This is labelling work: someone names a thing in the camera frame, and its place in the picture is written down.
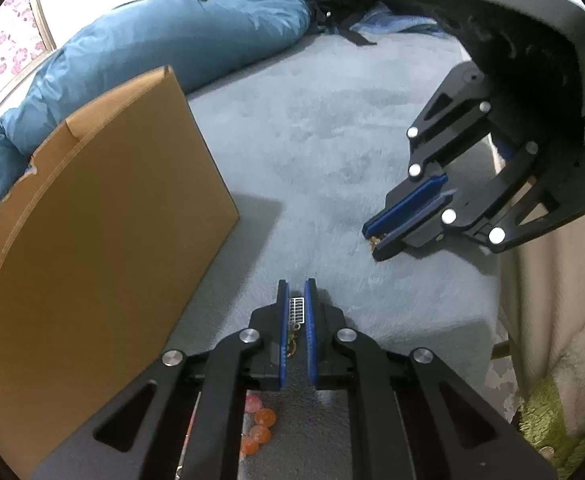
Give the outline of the green fuzzy rug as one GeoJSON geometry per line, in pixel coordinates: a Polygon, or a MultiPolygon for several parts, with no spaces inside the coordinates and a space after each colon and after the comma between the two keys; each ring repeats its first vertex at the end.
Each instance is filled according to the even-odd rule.
{"type": "Polygon", "coordinates": [[[559,479],[569,479],[585,461],[585,386],[575,379],[557,385],[542,379],[519,410],[519,429],[559,479]]]}

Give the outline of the grey bed sheet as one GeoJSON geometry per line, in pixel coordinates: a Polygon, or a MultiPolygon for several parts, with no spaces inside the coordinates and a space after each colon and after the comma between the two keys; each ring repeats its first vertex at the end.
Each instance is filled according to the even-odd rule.
{"type": "Polygon", "coordinates": [[[356,47],[313,36],[192,93],[240,218],[170,346],[210,350],[273,302],[279,281],[300,294],[314,278],[321,299],[381,347],[427,347],[482,390],[498,310],[496,257],[447,238],[378,262],[362,234],[406,176],[407,128],[462,57],[451,37],[394,34],[356,47]]]}

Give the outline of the brown cardboard box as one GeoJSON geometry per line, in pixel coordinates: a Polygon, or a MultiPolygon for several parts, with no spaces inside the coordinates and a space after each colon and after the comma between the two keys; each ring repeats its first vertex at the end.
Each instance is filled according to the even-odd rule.
{"type": "Polygon", "coordinates": [[[18,477],[159,355],[237,220],[169,67],[36,149],[0,203],[0,454],[18,477]]]}

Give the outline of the blue duvet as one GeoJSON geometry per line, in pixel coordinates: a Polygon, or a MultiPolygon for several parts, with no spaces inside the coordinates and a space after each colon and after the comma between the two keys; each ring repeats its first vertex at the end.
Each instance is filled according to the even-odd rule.
{"type": "Polygon", "coordinates": [[[23,101],[0,116],[0,203],[45,139],[72,113],[158,67],[186,93],[296,44],[304,0],[143,0],[79,30],[38,69],[23,101]]]}

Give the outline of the floral window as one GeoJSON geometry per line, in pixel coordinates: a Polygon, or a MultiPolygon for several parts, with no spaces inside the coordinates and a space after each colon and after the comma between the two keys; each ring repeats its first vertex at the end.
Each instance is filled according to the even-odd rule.
{"type": "Polygon", "coordinates": [[[56,48],[41,0],[4,0],[0,5],[0,104],[8,92],[56,48]]]}

